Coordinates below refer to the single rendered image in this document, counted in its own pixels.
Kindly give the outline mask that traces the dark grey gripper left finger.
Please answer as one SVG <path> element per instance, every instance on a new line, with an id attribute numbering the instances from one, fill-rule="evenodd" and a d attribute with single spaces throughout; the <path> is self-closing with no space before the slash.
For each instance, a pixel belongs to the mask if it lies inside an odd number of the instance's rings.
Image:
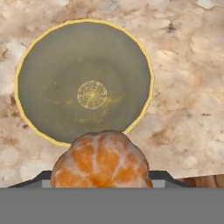
<path id="1" fill-rule="evenodd" d="M 34 179 L 30 179 L 16 185 L 11 185 L 10 188 L 50 188 L 51 174 L 52 174 L 51 171 L 42 171 Z"/>

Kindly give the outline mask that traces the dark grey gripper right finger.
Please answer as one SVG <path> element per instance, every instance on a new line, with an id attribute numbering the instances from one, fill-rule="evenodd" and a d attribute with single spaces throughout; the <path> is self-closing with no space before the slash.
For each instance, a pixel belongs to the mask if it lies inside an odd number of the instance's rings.
<path id="1" fill-rule="evenodd" d="M 174 179 L 167 171 L 150 171 L 149 177 L 154 188 L 191 188 L 190 185 Z"/>

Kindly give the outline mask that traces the peeled orange tangerine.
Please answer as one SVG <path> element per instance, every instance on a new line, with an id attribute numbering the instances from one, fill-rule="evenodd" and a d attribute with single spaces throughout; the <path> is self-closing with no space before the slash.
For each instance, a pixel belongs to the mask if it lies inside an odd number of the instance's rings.
<path id="1" fill-rule="evenodd" d="M 89 133 L 76 139 L 52 169 L 56 188 L 151 188 L 145 155 L 121 132 Z"/>

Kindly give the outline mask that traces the grey bowl with yellow rim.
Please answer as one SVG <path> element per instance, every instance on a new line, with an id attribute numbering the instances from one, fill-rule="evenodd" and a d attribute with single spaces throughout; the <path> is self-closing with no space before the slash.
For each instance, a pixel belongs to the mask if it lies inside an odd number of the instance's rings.
<path id="1" fill-rule="evenodd" d="M 64 147 L 88 132 L 130 132 L 145 115 L 153 88 L 151 61 L 137 39 L 94 19 L 44 32 L 15 75 L 15 100 L 25 122 Z"/>

